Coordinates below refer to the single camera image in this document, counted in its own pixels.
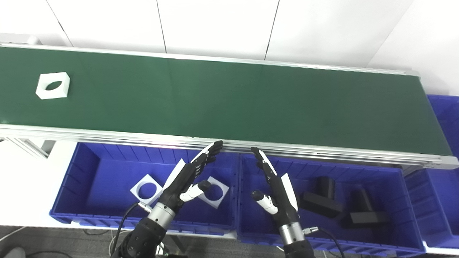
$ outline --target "blue storage crate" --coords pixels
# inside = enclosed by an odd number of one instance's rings
[[[406,177],[422,239],[430,247],[459,248],[459,173],[423,169]]]
[[[129,191],[149,174],[164,185],[175,164],[189,162],[199,151],[78,143],[50,216],[63,223],[118,227],[126,209],[137,201]],[[195,180],[209,176],[229,186],[218,209],[196,198],[187,202],[169,228],[170,231],[223,235],[236,228],[239,155],[222,152]],[[205,193],[219,199],[221,191]],[[147,214],[135,209],[124,223],[134,228]]]
[[[390,224],[380,228],[343,229],[337,219],[299,209],[303,228],[327,229],[349,253],[409,257],[425,252],[400,169],[279,157],[270,157],[270,160],[279,175],[289,174],[297,195],[314,191],[315,178],[329,176],[336,180],[335,199],[345,207],[351,206],[351,191],[364,187],[373,199],[375,210],[386,211],[391,219]],[[238,238],[245,243],[282,245],[271,215],[252,200],[251,192],[256,189],[270,194],[263,171],[256,167],[255,157],[242,155]],[[321,233],[311,236],[308,239],[314,249],[338,251],[331,239],[321,238]]]
[[[453,155],[459,158],[459,97],[428,95]]]
[[[451,151],[459,157],[459,97],[429,95]],[[422,239],[430,247],[459,248],[459,169],[423,169],[406,177]]]

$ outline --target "robotic hand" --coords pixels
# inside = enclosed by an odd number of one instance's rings
[[[252,192],[252,198],[273,215],[284,243],[286,258],[314,258],[311,244],[304,237],[298,216],[298,205],[288,174],[278,177],[276,170],[264,152],[256,147],[251,151],[257,158],[257,166],[264,171],[272,196],[260,190]]]
[[[151,257],[183,204],[210,188],[207,180],[192,184],[205,165],[215,161],[215,155],[220,153],[222,147],[223,141],[216,141],[199,152],[190,163],[179,162],[167,179],[165,189],[156,205],[151,208],[144,203],[139,203],[149,212],[148,216],[135,226],[114,252],[112,251],[111,257]]]

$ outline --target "black block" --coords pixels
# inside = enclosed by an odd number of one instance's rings
[[[390,221],[385,212],[373,210],[371,199],[365,189],[353,191],[351,198],[354,212],[348,213],[341,219],[341,227],[345,229],[374,228]]]
[[[299,206],[302,209],[328,218],[334,218],[343,212],[343,205],[341,203],[310,192],[302,194]]]
[[[385,212],[351,212],[341,220],[345,229],[374,228],[385,225],[390,219]]]

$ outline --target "gray carpet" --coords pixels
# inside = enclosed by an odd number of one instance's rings
[[[0,238],[17,227],[0,226]],[[88,230],[88,233],[103,233],[104,230]],[[112,239],[110,232],[99,236],[88,236],[78,229],[25,228],[0,242],[0,258],[12,247],[22,247],[26,254],[55,250],[65,252],[73,258],[108,257],[108,245]],[[190,258],[284,258],[283,252],[275,247],[240,243],[203,237],[180,237],[187,246]],[[333,254],[316,251],[316,258],[335,258]],[[38,254],[35,258],[65,258],[60,254]],[[347,255],[346,258],[367,258]]]

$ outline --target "white block with circular hole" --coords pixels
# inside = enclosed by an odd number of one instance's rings
[[[212,200],[209,200],[207,197],[206,197],[206,194],[201,194],[198,196],[199,199],[205,201],[207,204],[209,204],[210,206],[218,209],[218,207],[220,206],[220,203],[222,202],[223,198],[225,198],[225,195],[226,193],[228,192],[228,190],[230,189],[228,186],[224,185],[222,182],[216,180],[215,178],[209,176],[209,179],[207,179],[207,181],[209,181],[209,183],[211,185],[216,185],[218,187],[220,187],[220,189],[222,190],[222,196],[220,197],[220,199],[218,200],[215,200],[215,201],[212,201]]]
[[[140,197],[140,189],[146,184],[154,184],[156,191],[150,198],[144,199]],[[150,175],[145,175],[137,184],[131,188],[131,193],[141,202],[151,205],[162,194],[162,187]]]
[[[46,90],[48,85],[53,82],[61,82],[57,88]],[[70,77],[66,72],[62,73],[43,73],[38,80],[37,90],[35,93],[42,100],[65,98],[68,93],[68,86],[70,84]]]

